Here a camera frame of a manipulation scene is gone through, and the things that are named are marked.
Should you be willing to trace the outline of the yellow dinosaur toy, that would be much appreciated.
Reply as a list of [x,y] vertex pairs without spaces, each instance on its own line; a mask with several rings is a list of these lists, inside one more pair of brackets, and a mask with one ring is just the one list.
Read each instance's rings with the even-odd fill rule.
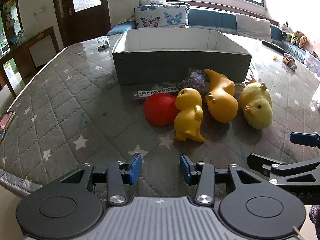
[[187,138],[204,142],[200,133],[203,119],[202,98],[193,88],[182,89],[175,100],[175,106],[180,111],[174,120],[175,140],[186,141]]

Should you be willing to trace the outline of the yellow plush chick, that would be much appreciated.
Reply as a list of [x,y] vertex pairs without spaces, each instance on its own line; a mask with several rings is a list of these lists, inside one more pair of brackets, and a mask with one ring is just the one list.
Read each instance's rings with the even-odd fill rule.
[[265,129],[272,124],[272,99],[264,83],[249,83],[240,94],[239,106],[253,128]]

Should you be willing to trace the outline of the orange dinosaur toy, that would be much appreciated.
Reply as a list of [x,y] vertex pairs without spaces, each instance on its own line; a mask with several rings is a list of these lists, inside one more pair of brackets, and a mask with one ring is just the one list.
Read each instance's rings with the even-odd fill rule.
[[211,116],[221,123],[230,122],[238,112],[234,82],[211,69],[205,69],[204,72],[209,77],[209,91],[205,96],[205,102]]

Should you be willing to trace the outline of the red ball toy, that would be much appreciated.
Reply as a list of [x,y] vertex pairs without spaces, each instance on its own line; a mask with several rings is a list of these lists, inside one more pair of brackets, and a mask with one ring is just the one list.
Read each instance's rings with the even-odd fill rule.
[[176,98],[170,94],[154,94],[144,102],[144,115],[149,123],[155,126],[173,124],[180,112],[175,106]]

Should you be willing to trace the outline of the purple cheers card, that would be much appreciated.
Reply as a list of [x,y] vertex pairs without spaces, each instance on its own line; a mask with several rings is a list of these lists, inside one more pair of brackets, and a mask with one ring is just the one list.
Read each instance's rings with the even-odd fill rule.
[[155,94],[175,94],[178,93],[179,89],[176,86],[170,87],[158,87],[156,89],[151,90],[139,90],[133,96],[138,99],[148,98]]

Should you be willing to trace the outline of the clear glitter cube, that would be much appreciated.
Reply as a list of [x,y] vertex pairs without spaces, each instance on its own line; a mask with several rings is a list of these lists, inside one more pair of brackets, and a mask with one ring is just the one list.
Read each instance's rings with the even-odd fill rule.
[[184,88],[193,88],[201,92],[206,85],[206,77],[203,71],[189,68],[188,76],[183,81]]

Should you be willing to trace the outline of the clear plastic storage box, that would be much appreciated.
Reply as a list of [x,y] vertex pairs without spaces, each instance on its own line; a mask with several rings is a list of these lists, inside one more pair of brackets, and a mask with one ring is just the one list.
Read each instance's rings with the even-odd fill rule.
[[312,54],[310,54],[308,51],[306,51],[305,59],[304,59],[304,65],[308,70],[313,72],[319,77],[320,74],[320,62],[317,58],[315,58]]

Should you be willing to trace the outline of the grey quilted star cover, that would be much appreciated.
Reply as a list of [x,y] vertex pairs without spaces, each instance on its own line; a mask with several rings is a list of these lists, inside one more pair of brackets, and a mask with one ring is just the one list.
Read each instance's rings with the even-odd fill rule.
[[250,68],[271,93],[269,128],[253,129],[242,113],[221,124],[205,112],[205,142],[175,141],[172,126],[146,120],[143,102],[135,99],[141,87],[118,83],[112,51],[99,52],[89,40],[56,55],[11,105],[16,115],[1,142],[1,185],[22,197],[83,163],[105,169],[139,152],[142,170],[128,195],[191,196],[195,189],[180,173],[182,153],[217,168],[246,167],[250,153],[287,164],[319,157],[319,149],[289,140],[294,131],[319,131],[319,79],[302,64],[291,71],[274,61],[259,40],[231,39],[252,55]]

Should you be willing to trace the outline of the black remote control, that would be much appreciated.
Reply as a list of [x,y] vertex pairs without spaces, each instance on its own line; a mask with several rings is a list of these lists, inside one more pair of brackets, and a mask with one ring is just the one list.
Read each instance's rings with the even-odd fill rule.
[[281,55],[284,55],[285,53],[287,53],[286,50],[284,50],[283,48],[281,48],[280,46],[272,43],[272,42],[268,42],[268,41],[265,41],[265,40],[262,40],[262,45],[263,46],[266,46],[267,48],[281,54]]

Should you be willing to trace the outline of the stuffed toys pile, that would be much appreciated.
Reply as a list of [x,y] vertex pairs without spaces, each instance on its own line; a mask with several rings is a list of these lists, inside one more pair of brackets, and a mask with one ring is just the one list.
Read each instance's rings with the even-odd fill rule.
[[287,41],[290,41],[293,45],[297,46],[302,50],[305,49],[304,47],[308,38],[305,36],[303,32],[293,31],[287,21],[283,23],[283,25],[281,26],[281,29],[285,33],[285,37]]

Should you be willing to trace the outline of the grey cardboard box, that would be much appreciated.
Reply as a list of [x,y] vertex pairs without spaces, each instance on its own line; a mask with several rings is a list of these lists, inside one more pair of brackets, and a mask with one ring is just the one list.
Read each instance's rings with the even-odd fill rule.
[[223,33],[196,28],[128,30],[116,41],[112,56],[121,85],[180,82],[191,68],[242,82],[252,58]]

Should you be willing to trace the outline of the grey sofa cushion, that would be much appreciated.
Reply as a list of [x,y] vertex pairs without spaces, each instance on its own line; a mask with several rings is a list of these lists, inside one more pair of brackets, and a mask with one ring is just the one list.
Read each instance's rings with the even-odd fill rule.
[[236,33],[239,36],[272,42],[269,20],[236,14]]

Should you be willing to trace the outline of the smartphone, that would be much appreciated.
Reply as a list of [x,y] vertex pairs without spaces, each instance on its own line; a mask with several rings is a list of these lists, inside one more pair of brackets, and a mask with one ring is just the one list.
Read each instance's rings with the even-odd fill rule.
[[1,119],[0,119],[0,142],[2,142],[8,127],[10,125],[10,123],[12,122],[14,116],[15,116],[15,111],[9,111],[9,112],[5,112],[1,115]]

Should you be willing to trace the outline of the wooden side table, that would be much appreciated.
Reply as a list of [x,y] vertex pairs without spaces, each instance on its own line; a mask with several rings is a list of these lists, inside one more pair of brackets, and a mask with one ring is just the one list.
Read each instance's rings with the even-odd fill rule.
[[7,54],[3,55],[1,57],[1,76],[6,85],[8,86],[12,96],[14,98],[17,97],[16,92],[14,91],[9,78],[7,77],[3,64],[8,62],[10,59],[14,59],[17,69],[20,72],[22,80],[25,80],[28,77],[34,77],[37,73],[35,62],[32,58],[30,48],[40,42],[42,39],[46,38],[47,36],[50,36],[55,52],[58,54],[60,52],[57,39],[54,33],[54,27],[51,26],[44,31],[41,31],[37,33],[36,35],[26,39],[22,43],[20,43],[17,46],[14,46],[13,49],[8,52]]

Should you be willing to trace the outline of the dark wooden door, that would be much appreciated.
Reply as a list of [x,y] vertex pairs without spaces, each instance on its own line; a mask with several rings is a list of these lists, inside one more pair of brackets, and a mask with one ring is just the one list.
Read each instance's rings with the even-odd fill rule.
[[111,30],[107,0],[53,0],[65,47],[104,36]]

